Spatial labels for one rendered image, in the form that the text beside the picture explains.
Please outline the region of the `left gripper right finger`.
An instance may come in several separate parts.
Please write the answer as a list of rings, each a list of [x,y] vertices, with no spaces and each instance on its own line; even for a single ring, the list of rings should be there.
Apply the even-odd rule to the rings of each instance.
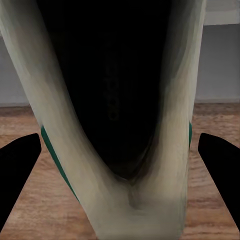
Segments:
[[[240,148],[201,133],[198,152],[240,231]]]

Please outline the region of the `gym shoe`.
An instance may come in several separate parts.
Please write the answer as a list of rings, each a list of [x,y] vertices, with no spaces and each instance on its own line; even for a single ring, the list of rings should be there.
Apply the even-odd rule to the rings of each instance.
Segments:
[[[206,0],[0,0],[0,31],[99,240],[178,240]]]

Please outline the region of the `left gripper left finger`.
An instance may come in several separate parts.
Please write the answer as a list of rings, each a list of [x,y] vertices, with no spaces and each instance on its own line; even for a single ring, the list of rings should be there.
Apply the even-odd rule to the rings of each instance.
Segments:
[[[38,133],[0,148],[0,232],[42,151]]]

